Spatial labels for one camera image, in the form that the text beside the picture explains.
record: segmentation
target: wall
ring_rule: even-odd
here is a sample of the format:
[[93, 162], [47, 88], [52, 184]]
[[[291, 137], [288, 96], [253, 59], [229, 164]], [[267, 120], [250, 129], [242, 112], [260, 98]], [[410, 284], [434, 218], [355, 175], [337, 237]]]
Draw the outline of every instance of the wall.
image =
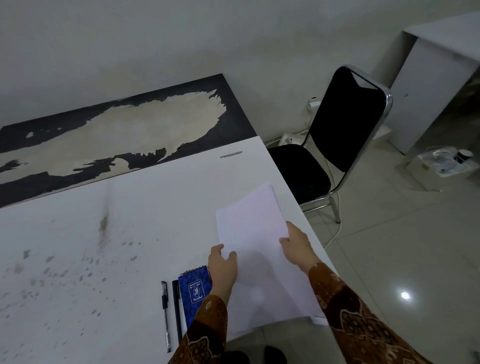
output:
[[266, 138], [305, 127], [307, 99], [339, 65], [391, 84], [401, 29], [473, 10], [477, 0], [4, 0], [0, 126], [223, 72]]

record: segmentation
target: chair backrest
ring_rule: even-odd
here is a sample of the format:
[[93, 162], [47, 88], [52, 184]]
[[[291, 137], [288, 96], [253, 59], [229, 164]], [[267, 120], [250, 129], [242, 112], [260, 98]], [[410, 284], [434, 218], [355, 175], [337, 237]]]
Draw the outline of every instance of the chair backrest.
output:
[[309, 134], [323, 156], [346, 173], [391, 107], [386, 87], [353, 66], [342, 66], [330, 81]]

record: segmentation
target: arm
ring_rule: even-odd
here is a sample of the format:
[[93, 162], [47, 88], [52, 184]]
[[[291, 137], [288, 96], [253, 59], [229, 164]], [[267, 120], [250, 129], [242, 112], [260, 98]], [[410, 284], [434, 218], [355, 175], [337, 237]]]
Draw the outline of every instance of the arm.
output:
[[280, 239], [287, 260], [308, 275], [317, 301], [347, 363], [430, 363], [378, 319], [326, 264], [307, 234], [287, 221], [288, 238]]
[[169, 364], [219, 363], [227, 340], [227, 304], [237, 279], [237, 253], [220, 255], [223, 245], [212, 247], [208, 270], [212, 290], [204, 299]]

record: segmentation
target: patterned sleeve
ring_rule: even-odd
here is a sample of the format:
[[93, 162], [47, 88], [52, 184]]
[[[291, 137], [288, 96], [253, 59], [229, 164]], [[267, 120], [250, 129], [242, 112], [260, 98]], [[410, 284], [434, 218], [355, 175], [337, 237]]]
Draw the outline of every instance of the patterned sleeve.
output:
[[208, 295], [168, 364], [219, 363], [227, 340], [227, 307]]
[[308, 278], [348, 364], [430, 363], [379, 320], [327, 265], [312, 267]]

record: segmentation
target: chair seat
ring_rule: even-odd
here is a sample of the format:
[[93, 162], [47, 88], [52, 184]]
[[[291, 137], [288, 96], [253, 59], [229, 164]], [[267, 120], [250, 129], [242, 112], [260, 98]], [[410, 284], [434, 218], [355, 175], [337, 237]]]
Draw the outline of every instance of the chair seat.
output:
[[297, 144], [268, 149], [298, 204], [322, 197], [330, 191], [330, 178], [308, 150]]

